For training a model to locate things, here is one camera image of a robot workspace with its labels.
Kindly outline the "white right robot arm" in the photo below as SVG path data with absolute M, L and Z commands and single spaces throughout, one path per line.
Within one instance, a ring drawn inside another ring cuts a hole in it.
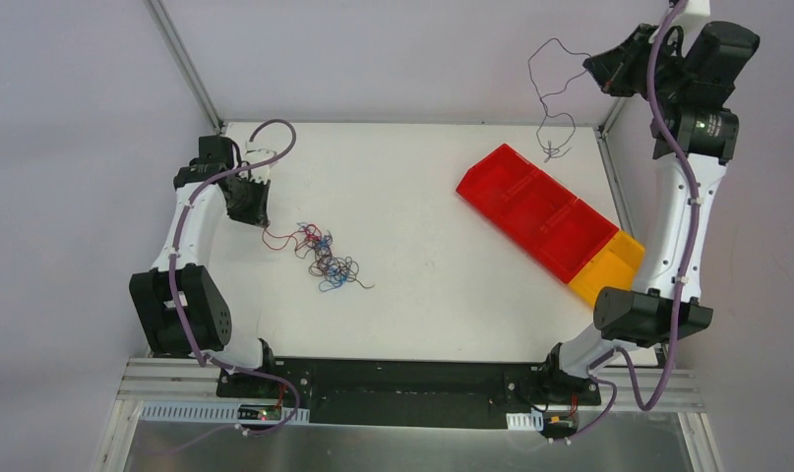
M 616 357 L 658 344 L 675 351 L 711 323 L 701 301 L 702 247 L 739 132 L 726 100 L 761 40 L 724 21 L 706 24 L 690 48 L 684 39 L 680 26 L 642 24 L 583 62 L 604 93 L 640 95 L 651 107 L 658 213 L 631 287 L 603 288 L 591 325 L 538 367 L 539 393 L 550 402 L 592 388 L 594 372 Z

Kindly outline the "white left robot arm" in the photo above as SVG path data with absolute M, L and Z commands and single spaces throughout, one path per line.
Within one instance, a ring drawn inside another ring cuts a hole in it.
M 230 138 L 199 138 L 197 157 L 173 179 L 176 209 L 163 249 L 151 269 L 132 275 L 129 292 L 153 355 L 203 354 L 245 368 L 242 384 L 263 398 L 279 384 L 268 343 L 236 325 L 209 271 L 223 217 L 262 229 L 270 224 L 269 173 L 233 171 L 247 164 Z

